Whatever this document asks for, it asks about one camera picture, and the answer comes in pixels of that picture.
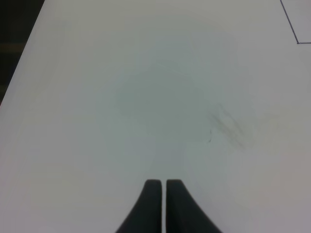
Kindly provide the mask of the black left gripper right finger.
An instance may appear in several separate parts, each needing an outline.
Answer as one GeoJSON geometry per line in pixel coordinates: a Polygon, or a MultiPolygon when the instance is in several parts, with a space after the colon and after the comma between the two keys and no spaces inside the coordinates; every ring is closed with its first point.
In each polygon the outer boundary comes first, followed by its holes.
{"type": "Polygon", "coordinates": [[[181,180],[166,183],[166,232],[221,233],[181,180]]]}

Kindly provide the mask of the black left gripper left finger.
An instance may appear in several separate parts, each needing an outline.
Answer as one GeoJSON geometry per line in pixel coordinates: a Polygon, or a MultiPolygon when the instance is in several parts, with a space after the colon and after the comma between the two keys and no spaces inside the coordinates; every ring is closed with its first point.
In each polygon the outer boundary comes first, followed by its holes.
{"type": "Polygon", "coordinates": [[[137,202],[117,232],[162,232],[162,184],[160,180],[145,182],[137,202]]]}

